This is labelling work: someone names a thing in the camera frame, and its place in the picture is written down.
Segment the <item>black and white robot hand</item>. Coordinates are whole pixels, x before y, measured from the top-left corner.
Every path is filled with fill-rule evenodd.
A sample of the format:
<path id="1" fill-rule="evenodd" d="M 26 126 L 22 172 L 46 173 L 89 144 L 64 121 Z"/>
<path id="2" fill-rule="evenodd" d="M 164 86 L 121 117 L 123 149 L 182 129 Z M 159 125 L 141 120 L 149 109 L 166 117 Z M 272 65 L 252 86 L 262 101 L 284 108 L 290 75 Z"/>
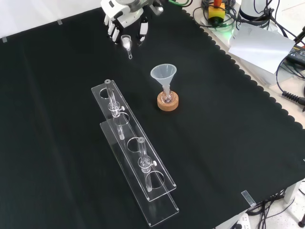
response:
<path id="1" fill-rule="evenodd" d="M 151 10 L 159 16 L 163 13 L 164 3 L 164 0 L 102 0 L 101 8 L 105 13 L 104 25 L 108 27 L 108 36 L 118 44 L 121 36 L 132 36 L 130 32 L 135 31 L 137 43 L 141 45 L 149 28 L 145 11 Z"/>

